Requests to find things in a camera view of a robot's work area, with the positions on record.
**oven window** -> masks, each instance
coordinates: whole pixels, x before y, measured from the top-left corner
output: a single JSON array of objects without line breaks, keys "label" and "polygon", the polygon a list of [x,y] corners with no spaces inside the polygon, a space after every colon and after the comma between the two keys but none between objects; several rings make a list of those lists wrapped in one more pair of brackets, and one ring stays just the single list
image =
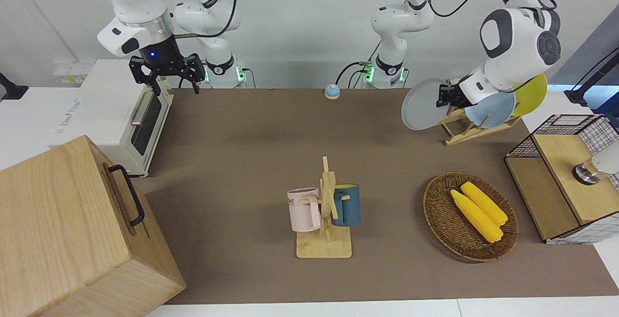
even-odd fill
[{"label": "oven window", "polygon": [[157,124],[157,118],[159,118],[159,114],[161,113],[161,107],[162,105],[159,98],[154,97],[148,106],[148,111],[146,112],[142,125],[136,127],[135,131],[133,131],[131,144],[133,144],[141,156],[144,156],[144,153],[146,153],[146,147],[148,147],[150,136],[152,136],[155,124]]}]

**power outlet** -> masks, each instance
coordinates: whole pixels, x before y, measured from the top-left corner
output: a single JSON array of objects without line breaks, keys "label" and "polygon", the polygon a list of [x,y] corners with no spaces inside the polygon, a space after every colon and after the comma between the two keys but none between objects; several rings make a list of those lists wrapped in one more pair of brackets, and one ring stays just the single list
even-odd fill
[{"label": "power outlet", "polygon": [[58,83],[65,87],[79,87],[84,83],[94,65],[94,63],[82,61],[57,64],[54,76]]}]

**blue mug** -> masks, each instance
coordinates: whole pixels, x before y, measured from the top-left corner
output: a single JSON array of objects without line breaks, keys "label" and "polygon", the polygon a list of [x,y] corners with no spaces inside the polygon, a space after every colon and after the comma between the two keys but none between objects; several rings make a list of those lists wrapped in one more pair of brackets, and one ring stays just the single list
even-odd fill
[{"label": "blue mug", "polygon": [[333,193],[338,210],[338,219],[331,216],[331,224],[336,226],[356,226],[361,222],[361,200],[359,199],[359,185],[338,184]]}]

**woven basket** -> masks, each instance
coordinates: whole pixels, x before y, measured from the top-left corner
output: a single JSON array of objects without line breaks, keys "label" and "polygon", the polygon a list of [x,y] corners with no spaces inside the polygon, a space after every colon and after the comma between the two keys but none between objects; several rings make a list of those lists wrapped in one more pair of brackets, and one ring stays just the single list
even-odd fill
[{"label": "woven basket", "polygon": [[[470,181],[484,191],[508,216],[501,226],[503,237],[489,243],[462,214],[450,190]],[[507,255],[518,241],[518,220],[507,199],[487,181],[472,174],[449,172],[434,178],[424,193],[424,214],[436,238],[461,257],[476,262],[497,260]]]}]

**pink mug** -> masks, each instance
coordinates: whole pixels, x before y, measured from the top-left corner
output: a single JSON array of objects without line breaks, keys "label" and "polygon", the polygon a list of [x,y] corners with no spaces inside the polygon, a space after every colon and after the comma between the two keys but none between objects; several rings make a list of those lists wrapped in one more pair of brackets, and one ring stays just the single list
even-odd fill
[{"label": "pink mug", "polygon": [[318,209],[318,187],[305,187],[288,191],[288,210],[292,231],[307,232],[320,229],[322,219]]}]

